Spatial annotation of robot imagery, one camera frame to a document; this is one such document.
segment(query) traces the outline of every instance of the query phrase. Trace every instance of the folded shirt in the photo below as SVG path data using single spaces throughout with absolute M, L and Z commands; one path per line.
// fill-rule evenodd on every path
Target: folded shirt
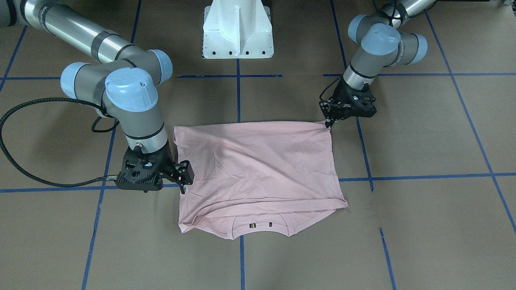
M 347 207 L 323 123 L 177 126 L 174 143 L 195 174 L 180 199 L 183 233 L 291 236 Z

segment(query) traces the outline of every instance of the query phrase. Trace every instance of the pink fabric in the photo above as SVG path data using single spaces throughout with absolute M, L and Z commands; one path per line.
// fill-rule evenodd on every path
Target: pink fabric
M 347 207 L 330 131 L 322 123 L 178 126 L 174 142 L 179 160 L 190 160 L 195 173 L 181 195 L 183 233 L 198 228 L 226 239 L 257 231 L 291 236 Z

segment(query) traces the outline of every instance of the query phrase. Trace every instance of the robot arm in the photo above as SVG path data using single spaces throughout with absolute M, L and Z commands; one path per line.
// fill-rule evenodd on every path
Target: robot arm
M 61 87 L 72 99 L 101 106 L 100 117 L 120 121 L 129 148 L 121 172 L 108 180 L 121 189 L 143 191 L 160 190 L 163 178 L 181 185 L 182 192 L 192 184 L 190 163 L 177 164 L 172 158 L 157 103 L 155 85 L 172 75 L 166 53 L 144 51 L 57 0 L 6 0 L 0 6 L 9 11 L 0 14 L 3 26 L 28 24 L 47 31 L 101 63 L 69 65 L 61 75 Z
M 321 98 L 319 102 L 326 127 L 349 117 L 372 117 L 376 113 L 376 99 L 369 86 L 381 69 L 423 59 L 427 52 L 426 39 L 422 35 L 399 32 L 397 28 L 434 2 L 390 0 L 373 15 L 359 15 L 351 21 L 348 35 L 360 48 L 340 78 L 333 96 L 327 101 Z

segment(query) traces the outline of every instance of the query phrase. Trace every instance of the pink t-shirt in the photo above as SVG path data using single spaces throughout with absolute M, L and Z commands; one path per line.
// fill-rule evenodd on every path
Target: pink t-shirt
M 174 128 L 195 178 L 179 227 L 225 239 L 258 231 L 291 236 L 347 207 L 323 123 L 257 122 Z

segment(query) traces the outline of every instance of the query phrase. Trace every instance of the light blue joint cap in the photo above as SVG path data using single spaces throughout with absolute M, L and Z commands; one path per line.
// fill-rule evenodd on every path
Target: light blue joint cap
M 414 35 L 416 35 L 416 37 L 417 37 L 417 43 L 418 43 L 417 53 L 416 53 L 416 57 L 414 57 L 414 59 L 411 62 L 409 62 L 408 65 L 411 63 L 416 63 L 416 62 L 421 61 L 425 57 L 425 55 L 428 51 L 428 42 L 426 41 L 426 38 L 424 36 L 422 36 L 421 34 L 414 34 Z
M 71 99 L 77 99 L 75 95 L 75 77 L 83 66 L 90 66 L 85 62 L 74 62 L 68 65 L 61 73 L 61 89 Z
M 356 16 L 355 18 L 353 18 L 353 20 L 351 20 L 351 23 L 349 23 L 349 26 L 348 26 L 348 36 L 349 36 L 349 38 L 351 38 L 352 41 L 354 41 L 357 44 L 358 44 L 358 41 L 357 41 L 358 26 L 360 25 L 360 22 L 362 21 L 362 19 L 364 19 L 364 17 L 366 17 L 366 16 L 367 15 L 364 15 L 364 14 L 360 14 L 360 15 Z
M 387 55 L 398 48 L 401 35 L 392 26 L 377 23 L 362 39 L 362 48 L 369 54 Z
M 159 61 L 159 66 L 162 70 L 162 78 L 159 81 L 159 85 L 161 85 L 164 81 L 168 80 L 172 76 L 172 60 L 170 60 L 170 57 L 161 50 L 150 50 L 153 52 Z
M 129 112 L 145 112 L 158 102 L 151 75 L 140 68 L 115 70 L 107 76 L 105 85 L 109 100 Z

